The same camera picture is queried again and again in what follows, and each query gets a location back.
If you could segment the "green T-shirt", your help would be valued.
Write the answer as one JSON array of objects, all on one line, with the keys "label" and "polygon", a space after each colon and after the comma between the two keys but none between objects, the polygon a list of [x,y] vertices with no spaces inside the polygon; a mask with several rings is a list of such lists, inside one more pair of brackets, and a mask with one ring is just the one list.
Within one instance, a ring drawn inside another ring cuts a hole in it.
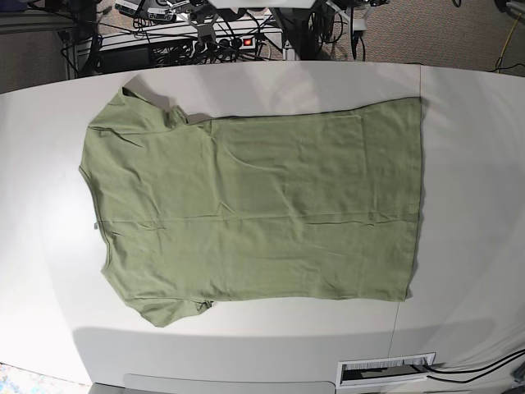
[{"label": "green T-shirt", "polygon": [[79,166],[124,304],[164,328],[217,302],[407,298],[422,101],[191,122],[120,89]]}]

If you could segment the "black foot pedal left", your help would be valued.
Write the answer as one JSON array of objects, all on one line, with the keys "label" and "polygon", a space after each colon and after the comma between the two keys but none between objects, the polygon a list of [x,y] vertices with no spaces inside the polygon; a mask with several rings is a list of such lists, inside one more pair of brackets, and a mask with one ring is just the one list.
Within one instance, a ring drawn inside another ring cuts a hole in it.
[{"label": "black foot pedal left", "polygon": [[142,0],[116,0],[115,9],[126,16],[135,16],[142,8]]}]

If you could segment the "black foot pedal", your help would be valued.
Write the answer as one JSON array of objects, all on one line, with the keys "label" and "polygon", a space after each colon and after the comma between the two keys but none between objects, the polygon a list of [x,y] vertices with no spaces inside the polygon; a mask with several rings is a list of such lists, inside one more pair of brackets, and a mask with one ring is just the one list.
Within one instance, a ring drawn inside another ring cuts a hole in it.
[{"label": "black foot pedal", "polygon": [[148,18],[155,23],[172,23],[176,16],[172,13],[156,13],[156,12],[147,12]]},{"label": "black foot pedal", "polygon": [[135,16],[142,8],[142,0],[116,0],[115,9],[126,16]]}]

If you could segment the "black foot pedal middle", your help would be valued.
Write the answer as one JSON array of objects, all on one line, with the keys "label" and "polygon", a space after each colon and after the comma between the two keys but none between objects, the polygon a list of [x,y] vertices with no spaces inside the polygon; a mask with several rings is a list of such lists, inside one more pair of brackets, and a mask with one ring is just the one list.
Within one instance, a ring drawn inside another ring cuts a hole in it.
[{"label": "black foot pedal middle", "polygon": [[172,13],[156,13],[156,12],[147,12],[148,18],[155,23],[172,23],[176,16]]}]

